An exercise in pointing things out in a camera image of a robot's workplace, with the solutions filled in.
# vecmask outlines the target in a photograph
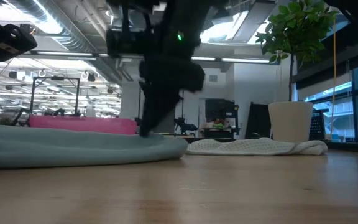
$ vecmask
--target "teal cloth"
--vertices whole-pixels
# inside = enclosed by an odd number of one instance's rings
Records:
[[[0,169],[97,166],[179,159],[188,143],[152,134],[149,138],[0,126]]]

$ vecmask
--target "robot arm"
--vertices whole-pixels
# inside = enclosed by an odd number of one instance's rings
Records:
[[[192,92],[203,88],[205,73],[191,61],[195,48],[200,45],[200,34],[211,6],[222,6],[226,0],[170,0],[162,21],[151,26],[149,13],[159,1],[113,1],[112,7],[122,8],[122,32],[109,30],[108,54],[144,56],[139,66],[143,80],[140,86],[145,95],[140,135],[147,136],[181,100],[180,90]],[[147,24],[143,32],[129,30],[128,10],[142,11]]]

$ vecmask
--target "white planter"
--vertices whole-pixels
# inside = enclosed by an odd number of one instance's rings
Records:
[[[273,139],[282,142],[309,141],[313,104],[280,102],[268,106]]]

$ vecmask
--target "pink foam pad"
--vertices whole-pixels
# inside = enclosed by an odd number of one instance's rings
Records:
[[[61,116],[30,116],[32,128],[55,128],[70,131],[94,131],[111,134],[135,134],[136,122],[120,118],[77,118]]]

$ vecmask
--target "wooden table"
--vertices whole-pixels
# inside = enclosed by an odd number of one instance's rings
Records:
[[[358,223],[358,154],[0,170],[5,223]]]

